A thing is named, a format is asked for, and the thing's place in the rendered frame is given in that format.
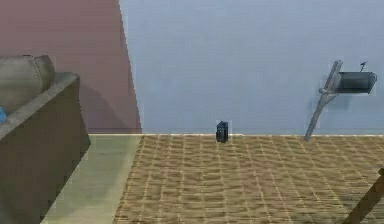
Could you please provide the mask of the brown wooden furniture leg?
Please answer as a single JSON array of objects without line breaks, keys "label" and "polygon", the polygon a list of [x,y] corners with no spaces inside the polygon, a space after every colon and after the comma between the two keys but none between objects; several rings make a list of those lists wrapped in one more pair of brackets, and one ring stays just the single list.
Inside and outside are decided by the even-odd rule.
[{"label": "brown wooden furniture leg", "polygon": [[380,177],[361,198],[355,208],[350,212],[342,224],[360,224],[366,215],[384,196],[384,168],[378,171]]}]

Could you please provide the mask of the woven tan floor rug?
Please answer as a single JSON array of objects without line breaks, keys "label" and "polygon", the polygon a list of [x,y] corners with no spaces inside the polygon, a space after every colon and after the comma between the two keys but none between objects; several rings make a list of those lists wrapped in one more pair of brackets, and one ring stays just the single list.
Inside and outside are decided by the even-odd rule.
[{"label": "woven tan floor rug", "polygon": [[144,135],[113,224],[342,224],[384,136]]}]

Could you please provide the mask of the small dark blue box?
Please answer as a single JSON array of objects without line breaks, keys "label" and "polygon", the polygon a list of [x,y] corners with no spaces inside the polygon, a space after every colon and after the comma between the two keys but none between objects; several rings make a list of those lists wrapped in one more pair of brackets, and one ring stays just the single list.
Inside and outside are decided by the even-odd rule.
[{"label": "small dark blue box", "polygon": [[228,123],[220,121],[216,126],[216,141],[225,143],[228,141]]}]

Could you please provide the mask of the grey brown sofa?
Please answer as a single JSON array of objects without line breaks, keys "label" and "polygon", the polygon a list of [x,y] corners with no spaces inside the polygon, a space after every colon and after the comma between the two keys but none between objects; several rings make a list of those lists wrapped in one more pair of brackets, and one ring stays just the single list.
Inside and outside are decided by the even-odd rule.
[{"label": "grey brown sofa", "polygon": [[0,57],[0,224],[40,224],[90,146],[79,89],[46,55]]}]

